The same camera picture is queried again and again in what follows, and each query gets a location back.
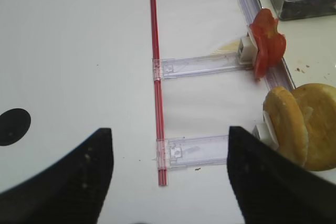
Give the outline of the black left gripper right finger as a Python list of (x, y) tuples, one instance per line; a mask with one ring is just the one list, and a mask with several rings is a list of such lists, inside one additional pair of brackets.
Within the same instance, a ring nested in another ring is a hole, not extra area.
[(229, 128), (227, 172), (245, 223), (335, 223), (335, 184), (240, 126)]

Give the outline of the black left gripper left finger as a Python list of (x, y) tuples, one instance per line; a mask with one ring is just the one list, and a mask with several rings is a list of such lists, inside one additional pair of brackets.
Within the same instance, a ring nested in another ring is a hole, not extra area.
[(43, 172), (1, 193), (1, 223), (97, 223), (112, 174), (112, 131), (100, 128)]

